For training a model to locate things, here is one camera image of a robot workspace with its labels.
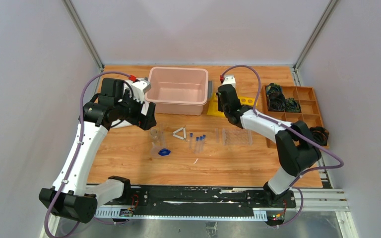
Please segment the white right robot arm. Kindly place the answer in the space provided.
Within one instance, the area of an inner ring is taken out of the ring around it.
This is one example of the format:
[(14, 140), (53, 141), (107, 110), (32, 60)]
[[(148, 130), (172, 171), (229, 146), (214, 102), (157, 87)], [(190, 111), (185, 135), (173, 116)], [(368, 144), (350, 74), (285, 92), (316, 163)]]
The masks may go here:
[(321, 158), (320, 150), (313, 146), (312, 133), (301, 120), (294, 123), (277, 120), (252, 106), (242, 105), (231, 84), (219, 86), (217, 98), (220, 110), (230, 124), (254, 131), (276, 144), (280, 167), (263, 186), (264, 202), (276, 207), (293, 181)]

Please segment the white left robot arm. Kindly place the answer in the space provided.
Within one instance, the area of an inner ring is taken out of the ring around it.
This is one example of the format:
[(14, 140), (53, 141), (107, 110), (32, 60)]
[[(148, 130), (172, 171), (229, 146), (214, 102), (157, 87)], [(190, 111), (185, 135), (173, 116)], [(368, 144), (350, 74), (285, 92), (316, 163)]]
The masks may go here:
[(39, 200), (55, 216), (88, 223), (97, 209), (111, 200), (120, 205), (132, 199), (130, 180), (111, 176), (104, 183), (87, 188), (87, 179), (104, 138), (116, 121), (128, 122), (142, 130), (156, 125), (155, 103), (145, 100), (150, 82), (105, 78), (101, 92), (80, 106), (74, 141), (61, 173), (50, 188), (43, 188)]

